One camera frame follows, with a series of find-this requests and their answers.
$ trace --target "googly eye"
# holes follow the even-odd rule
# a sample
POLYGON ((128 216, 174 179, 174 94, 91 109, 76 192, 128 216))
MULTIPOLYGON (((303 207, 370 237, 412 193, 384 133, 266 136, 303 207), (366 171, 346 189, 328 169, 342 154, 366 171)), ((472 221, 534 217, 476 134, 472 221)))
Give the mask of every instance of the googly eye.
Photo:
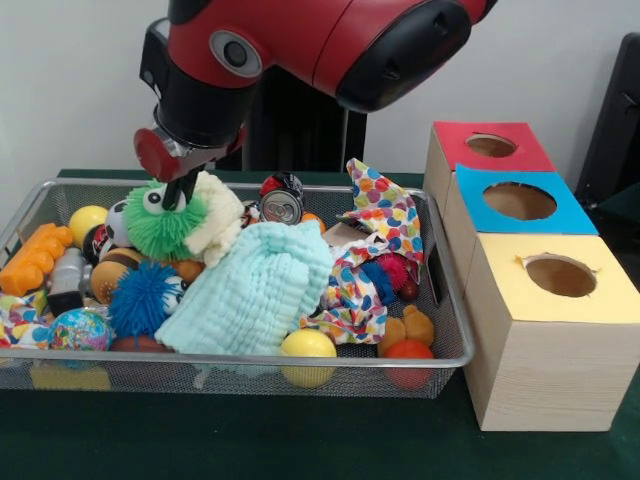
POLYGON ((154 188, 144 194, 142 206, 151 215, 160 215, 161 213, 164 213, 164 208, 162 208, 162 199, 164 198, 166 189, 166 186, 154 188))

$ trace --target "brown teddy bear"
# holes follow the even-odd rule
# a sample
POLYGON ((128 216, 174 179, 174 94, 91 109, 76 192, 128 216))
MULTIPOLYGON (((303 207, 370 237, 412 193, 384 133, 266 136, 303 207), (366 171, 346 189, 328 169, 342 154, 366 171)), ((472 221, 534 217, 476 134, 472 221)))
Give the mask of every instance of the brown teddy bear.
POLYGON ((402 314, 403 318, 387 318, 385 336, 378 344, 379 357, 382 357, 389 347, 405 338, 419 340, 427 347, 431 347, 434 337, 431 319, 415 305, 405 307, 402 314))

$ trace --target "red pom pom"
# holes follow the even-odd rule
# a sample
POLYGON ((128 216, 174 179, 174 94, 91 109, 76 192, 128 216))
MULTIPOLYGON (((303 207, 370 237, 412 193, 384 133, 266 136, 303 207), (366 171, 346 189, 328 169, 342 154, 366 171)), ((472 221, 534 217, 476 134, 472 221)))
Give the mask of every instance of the red pom pom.
POLYGON ((391 278, 391 287, 393 288, 393 291, 397 292, 400 290, 409 278, 407 264, 404 257, 397 253, 386 253, 379 256, 376 259, 376 262, 391 278))
POLYGON ((262 188, 260 188, 260 197, 264 197, 267 193, 275 190, 276 188, 284 187, 284 183, 275 177, 268 177, 263 183, 262 188))

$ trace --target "red ball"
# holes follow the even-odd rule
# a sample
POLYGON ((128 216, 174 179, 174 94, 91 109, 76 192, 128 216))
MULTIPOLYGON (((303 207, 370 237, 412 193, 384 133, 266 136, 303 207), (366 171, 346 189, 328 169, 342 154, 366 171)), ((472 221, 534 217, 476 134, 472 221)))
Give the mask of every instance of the red ball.
MULTIPOLYGON (((392 345, 384 354, 385 358, 434 358, 433 352, 420 340, 407 338, 392 345)), ((424 388, 431 378, 431 369, 425 368, 389 368, 386 369, 391 382, 407 390, 424 388)))

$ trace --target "orange ball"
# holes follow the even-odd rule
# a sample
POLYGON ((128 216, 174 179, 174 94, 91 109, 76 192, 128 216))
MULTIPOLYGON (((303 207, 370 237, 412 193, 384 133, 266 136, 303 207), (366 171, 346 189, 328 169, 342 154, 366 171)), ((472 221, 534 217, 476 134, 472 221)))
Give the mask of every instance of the orange ball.
POLYGON ((316 220, 320 224, 320 231, 322 233, 327 231, 327 226, 324 224, 322 219, 319 216, 317 216, 315 213, 304 212, 304 215, 302 215, 302 219, 300 221, 301 222, 310 222, 312 220, 316 220))

